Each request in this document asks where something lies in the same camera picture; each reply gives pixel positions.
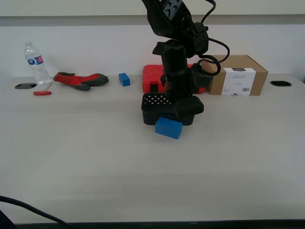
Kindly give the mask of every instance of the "black cable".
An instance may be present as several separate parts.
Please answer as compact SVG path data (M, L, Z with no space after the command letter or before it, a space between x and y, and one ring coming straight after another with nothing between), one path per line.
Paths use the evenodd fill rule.
M207 14L202 18L201 23L203 24L205 19L216 9L216 2L214 0L206 0L207 2L211 3L213 7L210 9L210 11L207 12Z
M221 61L218 61L219 63L222 63L222 62L224 62L226 59L228 59L228 57L230 56L230 53L231 53L229 46L227 46L225 43L220 42L220 41L218 41L218 40L215 40L215 39L213 39L213 38L209 38L209 41L215 42L215 43L217 43L217 44L220 44L221 46L225 47L226 50L227 50L227 55L226 55ZM208 62L208 63L214 63L214 62L208 61L208 60L200 60L199 62L201 63L202 61L205 61L205 62Z
M23 203L19 200L16 200L16 199L11 199L11 198L8 198L8 197L3 197L3 196L0 196L0 202L4 202L4 203L8 203L8 204L13 204L13 205L16 205L16 206L19 206L19 207L22 207L22 208L25 208L37 215L40 215L42 217L45 217L47 219L50 219L50 220L53 220L55 222L58 222L59 224L62 224L64 225L66 228L69 228L69 229L74 229L73 226L69 225L68 223L66 223L65 221L59 219L59 218L56 218L54 216L51 216L43 211L40 211L38 210L37 208L34 208L32 207L31 205L29 204L26 204L26 203Z
M207 62L208 61L207 59L210 59L210 60L212 60L212 62L211 61L209 61L209 62L210 63L214 63L217 66L217 71L216 72L209 73L209 72L203 71L202 72L203 74L209 75L209 76L216 76L216 75L218 75L220 73L221 65L220 65L220 62L215 57L213 57L211 55L199 55L199 57L202 58L202 59L197 64L201 64L202 61L206 61Z

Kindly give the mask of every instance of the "small blue block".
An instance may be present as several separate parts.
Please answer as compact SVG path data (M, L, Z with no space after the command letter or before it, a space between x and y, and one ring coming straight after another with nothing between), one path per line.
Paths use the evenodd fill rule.
M166 118L160 118L156 122L156 133L167 137L178 139L182 132L182 123L169 120Z
M121 84L126 87L130 86L130 79L126 73L121 73L119 74L120 82Z

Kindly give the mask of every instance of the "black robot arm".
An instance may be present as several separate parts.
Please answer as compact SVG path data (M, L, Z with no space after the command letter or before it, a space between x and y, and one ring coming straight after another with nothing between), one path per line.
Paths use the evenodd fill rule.
M202 22L194 23L191 13L182 0L142 0L147 8L147 18L153 32L171 39L167 42L158 42L153 54L162 58L164 75L161 77L161 82L166 85L166 96L172 102L179 118L197 115L204 111L202 102L193 96L193 88L209 87L213 76L220 72L220 62L224 61L219 62L213 56L205 55L209 41L213 39L209 38L208 27L204 26L203 22L216 7L214 0L206 1L212 3L213 8ZM195 55L204 59L188 68L187 58ZM214 73L204 71L200 66L202 61L216 64L217 71Z

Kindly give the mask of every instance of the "cardboard box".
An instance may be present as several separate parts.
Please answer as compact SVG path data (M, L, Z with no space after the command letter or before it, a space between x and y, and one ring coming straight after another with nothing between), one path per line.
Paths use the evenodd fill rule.
M224 56L215 56L218 60ZM210 94L222 95L260 95L266 81L268 71L247 55L231 55L221 63L221 72L214 76L209 89ZM206 71L211 69L203 62Z

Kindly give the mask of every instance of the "glove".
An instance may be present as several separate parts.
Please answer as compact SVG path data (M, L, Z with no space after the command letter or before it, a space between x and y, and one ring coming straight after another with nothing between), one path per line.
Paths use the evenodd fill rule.
M88 91L91 87L102 86L109 82L107 76L102 74L93 74L90 76L82 77L76 76L74 73L57 73L54 81L67 84L77 90Z

